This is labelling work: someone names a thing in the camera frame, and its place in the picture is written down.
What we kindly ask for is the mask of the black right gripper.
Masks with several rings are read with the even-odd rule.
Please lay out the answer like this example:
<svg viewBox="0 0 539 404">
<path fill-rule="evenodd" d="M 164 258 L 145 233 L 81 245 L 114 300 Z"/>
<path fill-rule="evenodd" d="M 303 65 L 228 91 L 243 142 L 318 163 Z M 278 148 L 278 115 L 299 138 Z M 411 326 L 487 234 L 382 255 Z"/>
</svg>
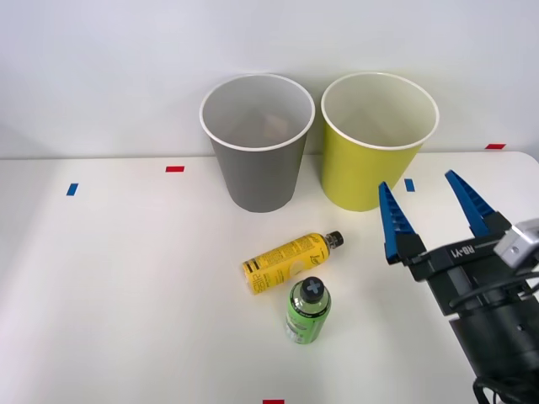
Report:
<svg viewBox="0 0 539 404">
<path fill-rule="evenodd" d="M 445 177 L 450 184 L 473 238 L 426 252 L 386 182 L 378 187 L 384 233 L 384 251 L 389 264 L 408 266 L 414 280 L 428 283 L 445 316 L 463 314 L 515 300 L 527 291 L 514 270 L 494 252 L 494 246 L 511 223 L 495 210 L 455 171 Z"/>
</svg>

